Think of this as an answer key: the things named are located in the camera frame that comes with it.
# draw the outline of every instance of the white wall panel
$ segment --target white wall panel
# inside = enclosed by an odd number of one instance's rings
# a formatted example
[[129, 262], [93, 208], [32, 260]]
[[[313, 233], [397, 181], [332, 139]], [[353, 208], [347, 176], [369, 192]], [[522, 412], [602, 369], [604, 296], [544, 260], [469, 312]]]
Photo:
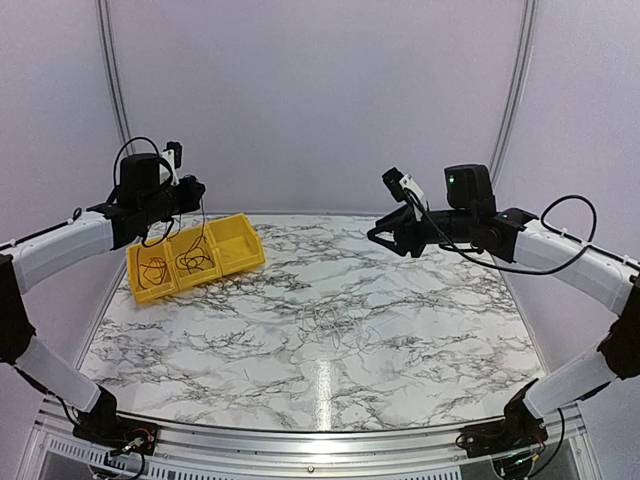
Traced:
[[[640, 8], [637, 2], [540, 2], [529, 78], [496, 195], [540, 213], [565, 193], [598, 208], [596, 242], [640, 257]], [[588, 232], [578, 204], [551, 216]], [[551, 369], [602, 339], [615, 320], [559, 281], [511, 276]], [[640, 379], [583, 404], [603, 478], [640, 478]]]
[[[106, 199], [119, 147], [94, 3], [0, 3], [0, 242]], [[73, 360], [122, 258], [87, 260], [25, 297], [31, 322]], [[41, 396], [0, 365], [0, 478], [15, 477]]]
[[207, 210], [386, 212], [380, 176], [487, 163], [523, 2], [112, 2], [134, 134], [185, 147]]

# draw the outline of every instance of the yellow plastic tray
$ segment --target yellow plastic tray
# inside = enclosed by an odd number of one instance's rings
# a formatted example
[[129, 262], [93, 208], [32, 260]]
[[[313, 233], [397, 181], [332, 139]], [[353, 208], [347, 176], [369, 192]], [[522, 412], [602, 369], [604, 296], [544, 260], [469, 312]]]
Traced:
[[169, 258], [180, 290], [222, 276], [218, 249], [202, 225], [181, 231], [167, 240]]
[[213, 220], [207, 228], [220, 251], [224, 275], [265, 263], [260, 237], [244, 213]]
[[[152, 239], [154, 245], [159, 239]], [[148, 302], [178, 291], [178, 283], [167, 260], [170, 258], [166, 242], [153, 247], [132, 245], [127, 249], [129, 286], [136, 302]]]
[[202, 225], [182, 230], [156, 245], [159, 241], [127, 249], [129, 285], [138, 303], [265, 263], [260, 237], [244, 213], [208, 222], [204, 230]]

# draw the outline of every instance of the marble-patterned tabletop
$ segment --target marble-patterned tabletop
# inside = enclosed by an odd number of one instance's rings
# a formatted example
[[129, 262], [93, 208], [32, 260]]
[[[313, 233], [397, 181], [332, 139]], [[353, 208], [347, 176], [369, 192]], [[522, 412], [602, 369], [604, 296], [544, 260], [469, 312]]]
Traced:
[[398, 257], [366, 239], [371, 217], [249, 219], [267, 259], [256, 270], [149, 305], [122, 280], [81, 369], [120, 409], [258, 429], [396, 429], [499, 415], [543, 375], [496, 272], [431, 246]]

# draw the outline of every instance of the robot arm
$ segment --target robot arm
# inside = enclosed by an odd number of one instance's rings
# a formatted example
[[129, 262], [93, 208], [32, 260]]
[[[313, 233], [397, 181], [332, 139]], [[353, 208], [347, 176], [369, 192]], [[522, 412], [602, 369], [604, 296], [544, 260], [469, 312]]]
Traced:
[[[447, 211], [429, 212], [418, 204], [422, 191], [406, 187], [406, 177], [396, 169], [383, 176], [394, 198], [407, 205], [376, 222], [368, 234], [371, 240], [400, 255], [411, 253], [414, 257], [420, 256], [427, 244], [440, 243], [448, 250], [460, 251], [454, 243], [470, 242], [476, 251], [486, 250], [505, 262], [538, 271], [551, 270], [554, 277], [619, 316], [599, 345], [518, 392], [505, 406], [504, 420], [463, 429], [461, 446], [470, 458], [546, 440], [541, 421], [544, 415], [569, 402], [590, 398], [618, 378], [640, 374], [640, 349], [636, 347], [640, 342], [637, 262], [550, 229], [528, 212], [516, 208], [497, 212], [484, 166], [445, 169], [447, 199], [453, 207]], [[421, 217], [412, 214], [414, 209], [422, 211]], [[381, 237], [382, 232], [392, 235], [393, 240]], [[556, 269], [572, 259], [575, 261], [565, 268]]]
[[[122, 248], [137, 237], [146, 239], [153, 223], [173, 222], [172, 216], [197, 210], [205, 187], [193, 176], [178, 179], [181, 152], [180, 144], [169, 143], [161, 154], [124, 158], [120, 183], [107, 202], [0, 247], [0, 362], [14, 366], [41, 392], [52, 393], [75, 407], [79, 424], [74, 435], [78, 437], [121, 447], [119, 439], [139, 425], [117, 417], [115, 397], [36, 336], [22, 295], [85, 258]], [[145, 429], [150, 431], [153, 426], [145, 425]]]

